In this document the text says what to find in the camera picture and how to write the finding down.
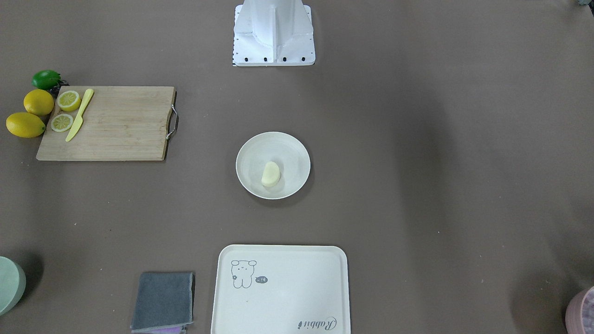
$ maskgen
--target white metal bracket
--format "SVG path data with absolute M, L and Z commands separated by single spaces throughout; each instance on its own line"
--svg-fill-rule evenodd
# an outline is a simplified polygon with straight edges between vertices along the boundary
M 245 0 L 235 8 L 233 66 L 315 62 L 311 8 L 301 0 Z

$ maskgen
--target metal handle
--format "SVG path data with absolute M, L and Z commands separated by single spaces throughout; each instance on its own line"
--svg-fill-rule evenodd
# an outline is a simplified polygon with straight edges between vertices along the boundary
M 179 116 L 178 116 L 178 112 L 175 110 L 175 106 L 171 105 L 171 110 L 173 110 L 173 113 L 175 114 L 175 125 L 173 126 L 173 130 L 171 132 L 169 132 L 166 136 L 165 136 L 165 140 L 169 140 L 171 138 L 171 135 L 178 130 L 178 121 L 179 121 Z

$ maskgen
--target cutting board handle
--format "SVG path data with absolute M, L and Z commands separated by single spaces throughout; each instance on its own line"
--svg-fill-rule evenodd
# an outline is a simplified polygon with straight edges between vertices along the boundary
M 178 121 L 179 121 L 179 117 L 178 117 L 178 112 L 175 110 L 175 106 L 171 105 L 171 110 L 173 111 L 171 113 L 171 115 L 175 114 L 175 124 L 173 125 L 173 130 L 171 130 L 169 133 L 167 133 L 167 135 L 165 136 L 165 140 L 169 140 L 171 138 L 171 135 L 178 130 Z

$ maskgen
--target cutting board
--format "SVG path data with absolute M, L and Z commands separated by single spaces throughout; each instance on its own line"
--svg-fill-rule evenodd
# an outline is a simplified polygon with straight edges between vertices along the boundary
M 37 160 L 114 161 L 163 160 L 167 148 L 174 87 L 62 86 L 60 93 L 95 91 L 83 116 L 83 126 L 69 142 L 69 130 L 59 133 L 48 125 Z M 50 120 L 65 113 L 56 103 Z M 70 114 L 73 118 L 78 109 Z

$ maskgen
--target towel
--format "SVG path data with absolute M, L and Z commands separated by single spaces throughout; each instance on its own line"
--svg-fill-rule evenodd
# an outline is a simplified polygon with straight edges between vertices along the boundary
M 185 333 L 192 323 L 194 274 L 142 273 L 132 317 L 132 333 Z

